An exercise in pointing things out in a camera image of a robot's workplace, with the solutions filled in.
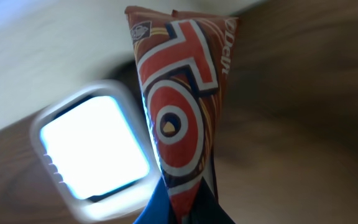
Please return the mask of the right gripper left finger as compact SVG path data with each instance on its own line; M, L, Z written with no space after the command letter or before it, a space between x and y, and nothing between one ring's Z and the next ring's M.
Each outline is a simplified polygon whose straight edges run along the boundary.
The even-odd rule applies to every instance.
M158 181L154 192L134 224L169 224L170 200L163 177Z

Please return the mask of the orange chocolate bar wrapper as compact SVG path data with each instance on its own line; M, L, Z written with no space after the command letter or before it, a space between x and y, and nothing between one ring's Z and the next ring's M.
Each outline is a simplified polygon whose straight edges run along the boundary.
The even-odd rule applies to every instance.
M170 200L169 223L191 223L201 179L219 203L214 139L239 20L140 6L125 13L150 140Z

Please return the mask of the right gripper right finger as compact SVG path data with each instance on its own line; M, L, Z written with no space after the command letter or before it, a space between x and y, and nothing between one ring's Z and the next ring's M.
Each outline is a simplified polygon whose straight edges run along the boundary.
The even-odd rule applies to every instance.
M201 179L191 209L191 224L235 224L219 205L204 179Z

